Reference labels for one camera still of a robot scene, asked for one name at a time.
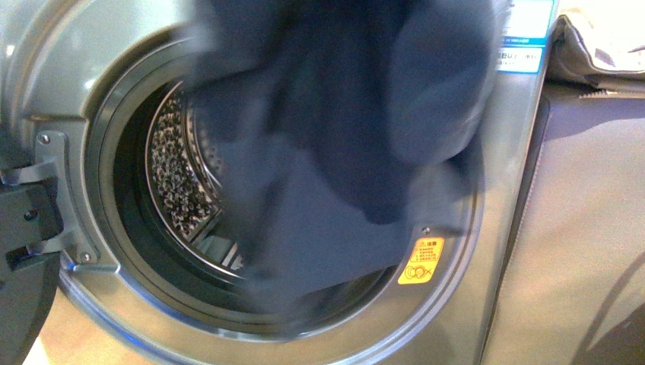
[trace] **white sticker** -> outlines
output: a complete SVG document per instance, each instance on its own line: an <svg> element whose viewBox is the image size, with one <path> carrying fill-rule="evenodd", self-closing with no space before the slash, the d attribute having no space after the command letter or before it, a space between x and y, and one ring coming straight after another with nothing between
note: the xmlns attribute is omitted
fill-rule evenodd
<svg viewBox="0 0 645 365"><path fill-rule="evenodd" d="M514 48L504 47L500 49L497 59L497 70L507 72L536 73L542 62L542 51L540 48Z"/></svg>
<svg viewBox="0 0 645 365"><path fill-rule="evenodd" d="M504 36L545 38L552 6L552 0L514 0L504 28Z"/></svg>

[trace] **gray fabric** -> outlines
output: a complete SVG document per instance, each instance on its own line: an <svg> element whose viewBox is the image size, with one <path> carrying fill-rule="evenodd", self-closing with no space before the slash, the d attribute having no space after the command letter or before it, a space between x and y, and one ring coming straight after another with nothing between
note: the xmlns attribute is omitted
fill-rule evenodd
<svg viewBox="0 0 645 365"><path fill-rule="evenodd" d="M579 93L545 89L484 364L645 362L645 103Z"/></svg>
<svg viewBox="0 0 645 365"><path fill-rule="evenodd" d="M616 91L643 91L645 65L640 53L603 48L603 44L593 41L593 28L585 22L580 14L562 15L558 19L548 78Z"/></svg>

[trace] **screw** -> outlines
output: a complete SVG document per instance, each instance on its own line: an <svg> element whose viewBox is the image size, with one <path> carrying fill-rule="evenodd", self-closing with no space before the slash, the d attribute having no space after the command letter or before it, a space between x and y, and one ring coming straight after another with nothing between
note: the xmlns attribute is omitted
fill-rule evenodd
<svg viewBox="0 0 645 365"><path fill-rule="evenodd" d="M38 141L40 141L40 143L42 144L49 144L52 140L49 138L48 135L39 135Z"/></svg>
<svg viewBox="0 0 645 365"><path fill-rule="evenodd" d="M24 220L26 221L33 221L36 217L38 217L38 211L36 209L32 209L24 214Z"/></svg>

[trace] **energy label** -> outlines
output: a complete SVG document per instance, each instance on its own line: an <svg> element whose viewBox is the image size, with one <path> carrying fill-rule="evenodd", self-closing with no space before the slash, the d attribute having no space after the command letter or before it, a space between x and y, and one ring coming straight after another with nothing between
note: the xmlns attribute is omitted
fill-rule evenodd
<svg viewBox="0 0 645 365"><path fill-rule="evenodd" d="M523 74L540 71L548 39L553 0L514 0L504 28L497 70Z"/></svg>

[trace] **warning sticker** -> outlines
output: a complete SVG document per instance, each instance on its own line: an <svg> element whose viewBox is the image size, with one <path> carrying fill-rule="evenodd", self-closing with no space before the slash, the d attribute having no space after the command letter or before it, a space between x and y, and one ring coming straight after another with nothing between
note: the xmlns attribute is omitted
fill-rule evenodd
<svg viewBox="0 0 645 365"><path fill-rule="evenodd" d="M439 263L443 242L441 237L418 239L410 260L399 277L399 284L423 284L430 281Z"/></svg>

